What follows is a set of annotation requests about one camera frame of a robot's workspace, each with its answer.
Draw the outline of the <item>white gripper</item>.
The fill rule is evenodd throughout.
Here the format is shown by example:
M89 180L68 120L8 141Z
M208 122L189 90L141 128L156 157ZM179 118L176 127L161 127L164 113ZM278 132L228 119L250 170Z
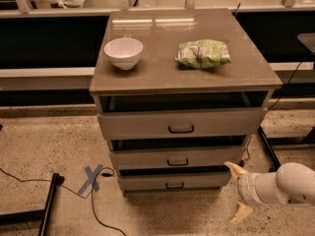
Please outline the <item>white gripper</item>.
M259 173L248 173L243 167L230 161L226 161L224 165L229 168L232 177L238 180L238 193L244 201L237 202L237 211L230 220L232 224L238 224L251 214L252 206L264 204L260 196L264 177Z

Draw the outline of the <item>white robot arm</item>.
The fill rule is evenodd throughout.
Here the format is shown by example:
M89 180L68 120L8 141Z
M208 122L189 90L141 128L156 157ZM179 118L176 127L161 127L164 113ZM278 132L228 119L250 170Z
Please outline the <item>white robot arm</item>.
M231 223L244 220L253 206L279 204L284 206L315 206L315 171L295 162L283 164L276 172L248 172L241 166L224 163L237 181L238 209Z

